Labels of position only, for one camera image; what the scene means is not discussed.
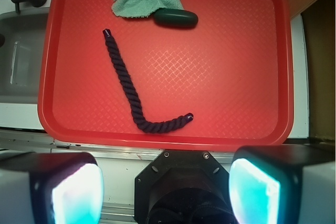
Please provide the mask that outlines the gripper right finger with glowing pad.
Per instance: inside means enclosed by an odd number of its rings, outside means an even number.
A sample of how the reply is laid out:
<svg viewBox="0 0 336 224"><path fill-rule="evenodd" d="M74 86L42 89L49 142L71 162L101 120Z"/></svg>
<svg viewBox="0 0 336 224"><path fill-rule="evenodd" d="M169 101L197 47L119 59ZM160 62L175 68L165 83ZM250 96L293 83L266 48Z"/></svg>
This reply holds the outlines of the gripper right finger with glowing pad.
<svg viewBox="0 0 336 224"><path fill-rule="evenodd" d="M240 147L229 197L238 223L335 223L335 147Z"/></svg>

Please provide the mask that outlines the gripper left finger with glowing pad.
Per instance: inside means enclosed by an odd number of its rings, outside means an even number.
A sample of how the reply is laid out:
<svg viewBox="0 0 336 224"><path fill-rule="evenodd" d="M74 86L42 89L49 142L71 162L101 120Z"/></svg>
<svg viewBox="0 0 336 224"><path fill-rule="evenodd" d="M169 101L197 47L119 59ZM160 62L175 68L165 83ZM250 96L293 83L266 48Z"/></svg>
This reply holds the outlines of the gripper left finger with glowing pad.
<svg viewBox="0 0 336 224"><path fill-rule="evenodd" d="M103 196L89 153L1 153L1 223L99 223Z"/></svg>

